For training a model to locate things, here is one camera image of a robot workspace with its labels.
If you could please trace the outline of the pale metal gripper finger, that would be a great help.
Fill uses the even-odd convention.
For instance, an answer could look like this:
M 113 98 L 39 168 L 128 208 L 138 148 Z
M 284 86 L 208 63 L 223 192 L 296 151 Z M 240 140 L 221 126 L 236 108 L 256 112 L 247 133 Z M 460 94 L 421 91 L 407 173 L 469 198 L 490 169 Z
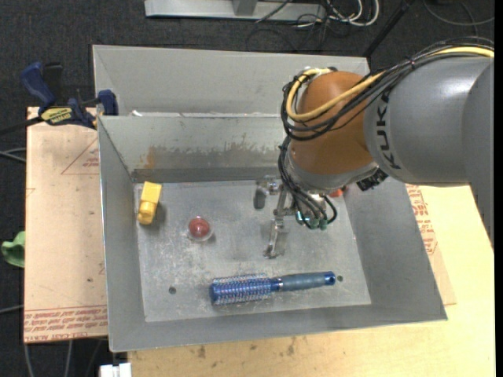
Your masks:
M 270 222 L 268 241 L 263 252 L 263 255 L 266 258 L 275 258 L 277 256 L 276 254 L 277 235 L 278 235 L 277 222 L 275 220 L 272 220 Z
M 288 231 L 283 220 L 276 221 L 275 225 L 276 238 L 275 238 L 275 253 L 276 256 L 281 256 L 286 251 Z

